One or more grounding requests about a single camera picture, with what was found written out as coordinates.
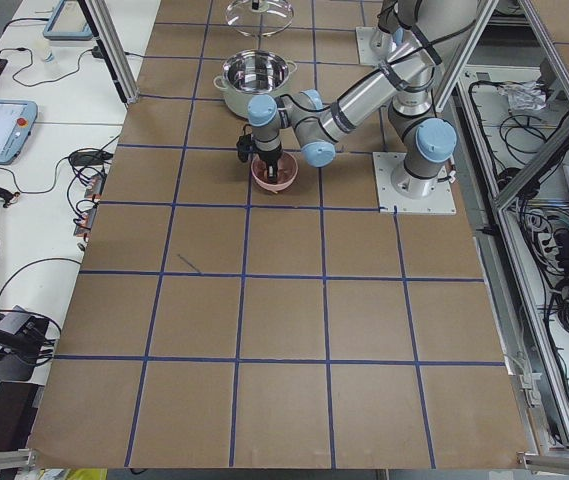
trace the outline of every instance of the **tiled table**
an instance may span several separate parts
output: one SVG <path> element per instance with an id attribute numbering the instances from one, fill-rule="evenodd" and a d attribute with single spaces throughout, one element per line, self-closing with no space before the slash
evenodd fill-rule
<path id="1" fill-rule="evenodd" d="M 261 46 L 333 100 L 368 71 L 353 27 L 374 15 L 293 4 Z M 378 213 L 384 112 L 289 190 L 252 185 L 212 80 L 256 42 L 225 6 L 160 7 L 30 441 L 40 464 L 515 466 L 527 445 L 459 192 L 454 217 Z"/>

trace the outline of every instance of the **pot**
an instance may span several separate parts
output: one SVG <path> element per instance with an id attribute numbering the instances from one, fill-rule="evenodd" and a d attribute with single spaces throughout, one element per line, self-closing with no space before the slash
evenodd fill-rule
<path id="1" fill-rule="evenodd" d="M 294 62 L 272 52 L 244 50 L 224 62 L 224 73 L 213 79 L 213 85 L 224 96 L 226 106 L 235 115 L 248 117 L 248 102 L 255 95 L 277 97 L 289 92 Z"/>

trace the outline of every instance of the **white robot link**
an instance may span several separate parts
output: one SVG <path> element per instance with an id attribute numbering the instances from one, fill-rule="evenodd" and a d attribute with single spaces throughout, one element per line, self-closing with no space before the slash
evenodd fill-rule
<path id="1" fill-rule="evenodd" d="M 328 106 L 316 90 L 257 95 L 248 106 L 252 135 L 238 142 L 240 159 L 256 153 L 267 181 L 276 183 L 280 130 L 292 127 L 306 161 L 323 167 L 342 137 L 392 100 L 389 121 L 407 149 L 392 183 L 409 198 L 427 196 L 457 143 L 453 127 L 431 111 L 434 71 L 466 40 L 477 10 L 478 0 L 384 0 L 371 41 L 379 66 Z"/>

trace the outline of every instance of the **white mounting plate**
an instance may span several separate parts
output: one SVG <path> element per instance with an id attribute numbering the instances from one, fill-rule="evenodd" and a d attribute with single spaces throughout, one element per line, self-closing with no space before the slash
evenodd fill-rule
<path id="1" fill-rule="evenodd" d="M 374 27 L 355 27 L 357 37 L 357 52 L 360 56 L 360 65 L 376 66 L 380 63 L 377 55 L 371 50 L 371 37 L 375 33 Z"/>
<path id="2" fill-rule="evenodd" d="M 391 185 L 391 172 L 406 154 L 399 152 L 373 152 L 377 199 L 381 213 L 413 213 L 423 215 L 455 215 L 455 201 L 449 182 L 437 183 L 431 195 L 421 200 L 413 200 L 398 193 Z M 447 176 L 442 167 L 440 178 Z"/>

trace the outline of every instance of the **pot handle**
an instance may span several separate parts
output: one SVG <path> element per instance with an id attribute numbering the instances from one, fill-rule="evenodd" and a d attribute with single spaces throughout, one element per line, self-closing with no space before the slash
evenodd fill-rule
<path id="1" fill-rule="evenodd" d="M 287 60 L 286 65 L 288 65 L 289 68 L 289 75 L 293 75 L 297 71 L 297 63 Z"/>
<path id="2" fill-rule="evenodd" d="M 224 82 L 224 77 L 222 75 L 218 75 L 213 79 L 213 85 L 215 85 L 215 88 L 221 90 L 222 92 L 228 90 L 228 87 L 226 86 L 226 82 Z"/>

